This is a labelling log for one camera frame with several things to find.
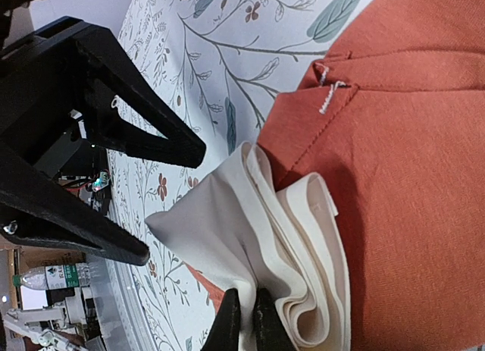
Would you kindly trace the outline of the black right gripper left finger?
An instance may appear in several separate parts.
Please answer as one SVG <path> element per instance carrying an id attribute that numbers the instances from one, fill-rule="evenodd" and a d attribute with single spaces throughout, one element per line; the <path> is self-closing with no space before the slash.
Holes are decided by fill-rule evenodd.
<path id="1" fill-rule="evenodd" d="M 219 311 L 201 351 L 237 351 L 241 308 L 237 289 L 225 292 Z"/>

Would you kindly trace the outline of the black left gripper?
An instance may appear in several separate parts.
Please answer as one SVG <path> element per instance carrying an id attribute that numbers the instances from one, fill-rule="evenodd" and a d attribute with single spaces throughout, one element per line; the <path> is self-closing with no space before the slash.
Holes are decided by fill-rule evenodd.
<path id="1" fill-rule="evenodd" d="M 63 17 L 1 51 L 1 141 L 48 177 L 91 177 L 99 157 L 81 136 Z M 79 55 L 78 110 L 88 141 L 130 157 L 197 168 L 205 143 L 148 85 L 114 35 L 90 26 L 74 35 Z M 126 102 L 159 136 L 122 119 L 111 97 Z"/>

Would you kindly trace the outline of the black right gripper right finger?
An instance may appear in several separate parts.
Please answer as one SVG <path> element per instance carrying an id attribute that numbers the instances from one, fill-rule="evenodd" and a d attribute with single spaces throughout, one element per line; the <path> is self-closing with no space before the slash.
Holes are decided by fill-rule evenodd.
<path id="1" fill-rule="evenodd" d="M 296 349 L 267 289 L 257 289 L 252 323 L 257 351 L 294 351 Z"/>

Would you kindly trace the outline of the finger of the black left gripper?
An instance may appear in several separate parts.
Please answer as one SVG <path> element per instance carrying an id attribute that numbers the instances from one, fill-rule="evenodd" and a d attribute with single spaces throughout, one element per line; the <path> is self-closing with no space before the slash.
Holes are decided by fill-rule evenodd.
<path id="1" fill-rule="evenodd" d="M 141 266 L 149 248 L 1 144 L 1 235 L 22 246 L 75 249 Z"/>

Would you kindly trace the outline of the red and white underwear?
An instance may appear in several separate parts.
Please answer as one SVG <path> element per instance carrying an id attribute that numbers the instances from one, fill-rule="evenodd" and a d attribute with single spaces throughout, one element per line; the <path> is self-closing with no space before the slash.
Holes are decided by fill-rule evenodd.
<path id="1" fill-rule="evenodd" d="M 484 0 L 373 0 L 150 231 L 295 350 L 484 343 Z"/>

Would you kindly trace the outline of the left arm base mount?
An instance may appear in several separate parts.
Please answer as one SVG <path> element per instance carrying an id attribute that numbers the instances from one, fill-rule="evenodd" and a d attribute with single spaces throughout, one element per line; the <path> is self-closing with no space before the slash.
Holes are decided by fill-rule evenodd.
<path id="1" fill-rule="evenodd" d="M 87 176 L 58 175 L 57 183 L 65 190 L 75 195 L 91 209 L 108 215 L 112 200 L 111 174 L 107 168 L 94 170 Z"/>

